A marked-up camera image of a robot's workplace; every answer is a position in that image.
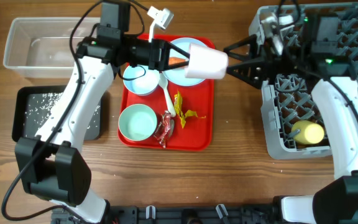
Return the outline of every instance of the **basket with holes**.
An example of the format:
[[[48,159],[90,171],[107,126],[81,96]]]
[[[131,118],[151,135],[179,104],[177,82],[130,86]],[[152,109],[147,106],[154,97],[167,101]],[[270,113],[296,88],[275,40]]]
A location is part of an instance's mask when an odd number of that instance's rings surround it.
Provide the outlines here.
[[[249,35],[256,34],[258,44],[264,40],[260,32],[259,15],[265,11],[276,11],[277,6],[259,8],[249,27]],[[295,27],[283,34],[288,46],[300,46],[298,38],[302,32],[305,13],[308,11],[335,12],[340,18],[337,39],[337,55],[347,55],[354,63],[358,74],[358,2],[337,4],[301,5],[301,19]],[[283,6],[282,15],[296,13],[294,6]],[[296,74],[284,77],[278,75],[274,85],[262,87],[263,105],[261,107],[265,137],[269,155],[274,159],[306,159],[331,155],[327,136],[316,145],[301,145],[289,135],[293,124],[299,120],[308,120],[324,127],[318,108],[308,94],[306,87],[300,83]],[[279,91],[298,90],[294,93]]]

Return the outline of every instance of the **mint green bowl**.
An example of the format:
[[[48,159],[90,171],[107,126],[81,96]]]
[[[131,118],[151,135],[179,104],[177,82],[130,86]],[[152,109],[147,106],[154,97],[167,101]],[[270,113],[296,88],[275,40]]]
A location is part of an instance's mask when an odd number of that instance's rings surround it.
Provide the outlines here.
[[[142,141],[153,135],[157,116],[152,108],[142,104],[128,106],[119,116],[118,128],[131,141]]]

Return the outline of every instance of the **blue plate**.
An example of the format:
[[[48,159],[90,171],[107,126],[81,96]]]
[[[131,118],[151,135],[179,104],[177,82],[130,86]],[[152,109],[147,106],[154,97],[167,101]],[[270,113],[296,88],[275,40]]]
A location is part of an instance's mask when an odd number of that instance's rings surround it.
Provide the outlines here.
[[[194,39],[194,38],[188,38],[188,37],[173,40],[171,43],[173,43],[175,46],[179,47],[180,49],[184,50],[185,52],[189,51],[189,46],[191,43],[207,47],[201,41]],[[171,50],[169,56],[187,59],[185,56],[183,56],[176,50]],[[197,85],[205,80],[205,79],[200,79],[200,78],[185,78],[185,69],[184,68],[167,70],[167,71],[163,71],[162,73],[168,80],[170,80],[174,84],[180,85],[180,86],[193,86],[193,85]]]

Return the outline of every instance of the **yellow cylinder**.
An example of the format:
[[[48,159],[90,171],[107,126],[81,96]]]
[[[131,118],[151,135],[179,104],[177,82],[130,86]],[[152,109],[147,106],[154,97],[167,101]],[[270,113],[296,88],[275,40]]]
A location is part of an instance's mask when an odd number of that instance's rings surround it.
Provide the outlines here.
[[[291,131],[297,129],[301,132],[294,137],[294,140],[300,144],[317,144],[324,138],[323,127],[311,121],[297,121]]]

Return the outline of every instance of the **wooden table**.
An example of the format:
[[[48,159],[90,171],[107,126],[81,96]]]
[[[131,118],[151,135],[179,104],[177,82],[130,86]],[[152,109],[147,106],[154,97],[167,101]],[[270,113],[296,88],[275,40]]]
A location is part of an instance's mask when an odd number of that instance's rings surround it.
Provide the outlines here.
[[[25,79],[2,65],[11,22],[16,17],[78,17],[92,0],[0,0],[0,207],[18,173],[11,139],[16,93],[23,86],[64,84],[67,80]],[[302,1],[312,3],[319,1]],[[217,49],[248,36],[257,9],[277,0],[149,0],[146,6],[169,8],[175,18],[167,34],[204,36]],[[151,23],[143,11],[146,27]],[[90,16],[99,16],[99,8]],[[131,30],[140,29],[132,13]],[[270,202],[275,195],[313,194],[333,180],[331,157],[275,161],[268,154],[260,90],[226,76],[215,83],[213,140],[202,152],[125,147],[117,138],[122,81],[109,89],[109,129],[86,142],[83,157],[92,170],[92,188],[111,205],[240,205]],[[26,195],[21,183],[9,201],[11,215],[28,215],[50,206]],[[50,214],[23,223],[49,223]],[[0,212],[0,223],[7,223]]]

